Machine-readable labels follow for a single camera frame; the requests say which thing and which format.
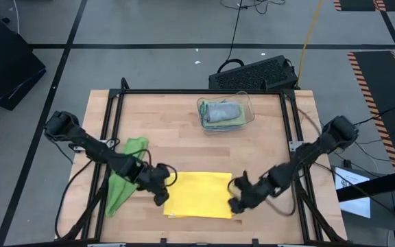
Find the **bright green microfiber towel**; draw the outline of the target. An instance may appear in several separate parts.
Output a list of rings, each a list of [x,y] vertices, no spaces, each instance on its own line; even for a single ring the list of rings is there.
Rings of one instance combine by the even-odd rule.
[[[144,152],[136,153],[136,151],[146,149],[149,145],[149,140],[145,137],[136,139],[127,139],[123,153],[133,154],[136,158],[143,159]],[[137,186],[128,182],[126,179],[111,171],[108,179],[108,201],[106,205],[105,214],[107,217],[115,215],[119,207],[136,191]]]

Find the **pale green microfiber towel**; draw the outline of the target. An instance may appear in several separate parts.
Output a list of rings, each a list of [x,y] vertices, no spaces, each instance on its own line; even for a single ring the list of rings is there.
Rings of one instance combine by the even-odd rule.
[[[201,124],[202,127],[204,126],[233,126],[233,125],[243,125],[246,122],[246,116],[245,116],[245,107],[242,103],[240,102],[236,102],[239,104],[239,109],[241,111],[241,114],[239,117],[235,118],[235,119],[231,119],[231,120],[225,120],[225,121],[220,121],[220,122],[215,122],[215,123],[209,123],[204,119],[204,111],[206,108],[206,105],[208,103],[213,103],[210,101],[203,101],[199,106],[198,106],[198,110],[199,110],[199,114],[200,114],[200,119],[201,119]]]

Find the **black hazard-striped floor mat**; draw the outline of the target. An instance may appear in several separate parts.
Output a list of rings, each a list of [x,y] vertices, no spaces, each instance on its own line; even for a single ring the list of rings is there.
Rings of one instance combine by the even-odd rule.
[[[337,11],[395,12],[395,0],[333,0]]]
[[[395,53],[351,51],[347,56],[395,170]]]

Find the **large black equipment case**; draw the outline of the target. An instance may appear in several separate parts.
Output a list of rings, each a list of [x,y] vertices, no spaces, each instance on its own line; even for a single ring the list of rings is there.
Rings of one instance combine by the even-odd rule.
[[[14,110],[45,72],[25,40],[0,21],[0,107]]]

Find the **clear plastic bin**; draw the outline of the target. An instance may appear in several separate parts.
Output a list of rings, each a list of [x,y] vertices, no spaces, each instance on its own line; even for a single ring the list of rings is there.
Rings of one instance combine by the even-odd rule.
[[[220,102],[222,100],[227,100],[229,102],[240,102],[244,105],[245,107],[245,116],[246,116],[246,122],[242,125],[243,128],[245,128],[245,126],[250,123],[251,121],[254,120],[255,118],[255,114],[254,114],[254,110],[252,107],[252,102],[250,99],[250,96],[245,92],[245,91],[238,91],[235,94],[228,94],[228,95],[220,95],[217,97],[210,97],[210,98],[205,98],[205,97],[201,97],[197,100],[197,111],[198,111],[198,115],[200,118],[200,114],[199,114],[199,110],[198,110],[198,106],[203,102],[203,101],[210,101],[210,102]],[[223,133],[223,132],[207,132],[203,129],[203,131],[206,134],[219,134],[219,133]]]

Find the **white printed sheet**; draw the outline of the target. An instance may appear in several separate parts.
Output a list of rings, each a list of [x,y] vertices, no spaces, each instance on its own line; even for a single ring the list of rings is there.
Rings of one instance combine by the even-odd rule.
[[[367,181],[369,181],[368,177],[358,175],[342,168],[335,168],[336,190],[351,187],[352,185]],[[367,197],[340,202],[339,206],[342,211],[345,211],[347,213],[351,213],[368,219],[371,218],[371,202],[370,199]]]

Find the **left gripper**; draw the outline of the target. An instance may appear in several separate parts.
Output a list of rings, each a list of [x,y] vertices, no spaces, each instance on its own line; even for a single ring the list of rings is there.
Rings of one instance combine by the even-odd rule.
[[[147,166],[137,176],[137,189],[155,192],[154,202],[156,206],[161,206],[169,199],[165,185],[165,179],[169,176],[169,170],[163,163],[158,163],[155,167]]]

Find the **black perforated computer case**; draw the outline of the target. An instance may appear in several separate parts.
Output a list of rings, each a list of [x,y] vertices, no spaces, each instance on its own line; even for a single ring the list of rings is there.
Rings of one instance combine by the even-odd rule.
[[[208,88],[214,90],[293,89],[298,82],[294,66],[280,55],[251,64],[240,59],[225,61],[217,73],[208,77]]]

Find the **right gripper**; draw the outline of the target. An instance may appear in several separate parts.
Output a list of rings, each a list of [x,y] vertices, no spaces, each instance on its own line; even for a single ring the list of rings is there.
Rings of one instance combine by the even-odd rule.
[[[265,201],[274,188],[266,180],[260,180],[256,184],[252,184],[248,179],[247,171],[243,171],[240,177],[234,179],[236,187],[240,187],[241,199],[233,197],[228,200],[230,210],[233,214],[240,214],[245,208],[255,208]]]

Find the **plain grey microfiber towel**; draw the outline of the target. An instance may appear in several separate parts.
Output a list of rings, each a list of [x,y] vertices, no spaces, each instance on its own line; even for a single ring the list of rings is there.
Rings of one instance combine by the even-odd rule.
[[[206,105],[204,119],[209,123],[231,120],[239,117],[241,111],[236,102],[213,102]]]

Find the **black metal beam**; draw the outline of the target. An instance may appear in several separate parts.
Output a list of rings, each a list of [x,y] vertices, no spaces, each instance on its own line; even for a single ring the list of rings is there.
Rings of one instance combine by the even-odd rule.
[[[340,202],[395,191],[395,173],[337,190]]]

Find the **yellow microfiber towel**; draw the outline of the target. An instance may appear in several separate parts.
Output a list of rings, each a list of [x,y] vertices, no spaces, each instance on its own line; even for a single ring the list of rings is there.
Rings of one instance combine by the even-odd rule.
[[[168,217],[209,217],[230,219],[231,198],[227,186],[232,174],[225,172],[178,172],[165,182],[169,199],[163,204]]]

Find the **black metal table frame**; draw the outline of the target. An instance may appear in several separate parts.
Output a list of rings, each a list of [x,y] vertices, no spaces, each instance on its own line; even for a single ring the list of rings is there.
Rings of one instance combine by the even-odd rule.
[[[247,172],[250,180],[289,159],[289,142],[314,141],[319,124],[311,91],[249,92],[254,120],[234,132],[203,131],[197,102],[219,97],[210,90],[93,90],[81,117],[85,130],[99,139],[147,137],[155,163],[180,172]],[[145,191],[133,194],[116,216],[107,218],[104,204],[94,211],[82,237],[126,246],[150,244],[301,244],[326,234],[302,204],[284,217],[261,204],[230,220],[170,218]]]

